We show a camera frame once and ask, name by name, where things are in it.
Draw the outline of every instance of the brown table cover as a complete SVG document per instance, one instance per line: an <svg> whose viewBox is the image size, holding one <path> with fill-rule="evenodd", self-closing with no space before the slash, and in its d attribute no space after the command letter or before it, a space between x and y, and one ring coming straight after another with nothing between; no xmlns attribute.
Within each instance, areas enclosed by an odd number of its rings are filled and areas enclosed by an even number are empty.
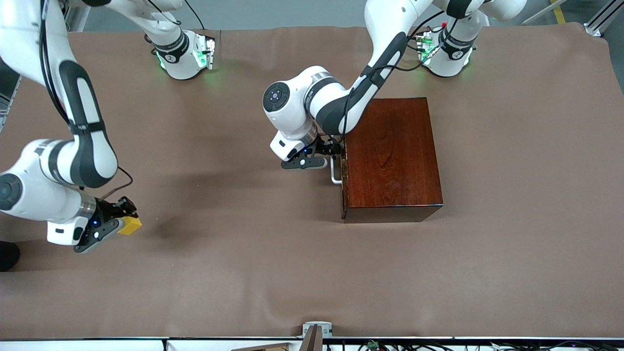
<svg viewBox="0 0 624 351"><path fill-rule="evenodd" d="M419 224L342 224L329 170L285 172L269 148L265 88L315 64L350 85L365 29L223 32L219 70L190 81L140 33L71 44L144 226L80 255L0 216L22 241L0 274L1 338L279 336L307 320L353 336L622 336L624 99L581 25L487 27L459 76L391 76L378 97L431 110L445 206ZM68 136L24 80L0 169Z"/></svg>

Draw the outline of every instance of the green led light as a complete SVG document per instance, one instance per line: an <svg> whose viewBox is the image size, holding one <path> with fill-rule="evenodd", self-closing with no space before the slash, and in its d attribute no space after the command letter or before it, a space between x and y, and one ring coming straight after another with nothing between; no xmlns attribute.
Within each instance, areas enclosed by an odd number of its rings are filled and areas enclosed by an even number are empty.
<svg viewBox="0 0 624 351"><path fill-rule="evenodd" d="M195 60L197 60L197 65L202 68L206 67L207 55L202 53L201 51L195 51L195 56Z"/></svg>
<svg viewBox="0 0 624 351"><path fill-rule="evenodd" d="M162 62L162 58L160 58L160 54L156 52L156 57L158 58L158 61L160 62L160 67L162 69L166 69L165 68L165 64Z"/></svg>

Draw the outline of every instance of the yellow block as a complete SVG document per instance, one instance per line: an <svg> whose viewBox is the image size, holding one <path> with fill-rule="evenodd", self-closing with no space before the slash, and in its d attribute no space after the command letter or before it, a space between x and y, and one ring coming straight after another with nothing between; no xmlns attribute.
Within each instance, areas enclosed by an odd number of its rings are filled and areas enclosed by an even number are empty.
<svg viewBox="0 0 624 351"><path fill-rule="evenodd" d="M130 235L136 232L137 229L141 228L143 225L141 220L135 217L124 217L122 218L122 221L124 221L125 225L120 231L118 231L118 233L124 235Z"/></svg>

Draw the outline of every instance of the wooden box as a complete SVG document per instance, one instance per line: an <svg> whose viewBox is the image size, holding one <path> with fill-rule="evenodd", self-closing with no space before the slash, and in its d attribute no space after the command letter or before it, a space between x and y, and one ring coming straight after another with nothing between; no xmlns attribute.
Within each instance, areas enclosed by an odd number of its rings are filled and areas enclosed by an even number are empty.
<svg viewBox="0 0 624 351"><path fill-rule="evenodd" d="M420 222L443 205L427 99L375 99L346 135L343 219Z"/></svg>

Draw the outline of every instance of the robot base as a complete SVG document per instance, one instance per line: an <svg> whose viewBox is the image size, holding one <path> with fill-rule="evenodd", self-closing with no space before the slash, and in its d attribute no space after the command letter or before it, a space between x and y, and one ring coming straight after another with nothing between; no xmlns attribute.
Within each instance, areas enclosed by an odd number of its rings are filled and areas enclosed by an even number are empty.
<svg viewBox="0 0 624 351"><path fill-rule="evenodd" d="M160 67L178 80L193 78L204 68L212 69L214 63L215 39L192 31L183 32L190 45L178 59L173 55L156 52Z"/></svg>
<svg viewBox="0 0 624 351"><path fill-rule="evenodd" d="M460 73L462 68L468 64L474 48L471 48L466 54L458 51L462 57L451 59L444 51L437 49L439 40L438 36L434 34L438 30L441 30L441 28L435 28L434 32L424 32L417 36L417 46L423 50L423 52L419 54L419 58L421 61L424 60L422 65L427 67L433 75L452 77Z"/></svg>

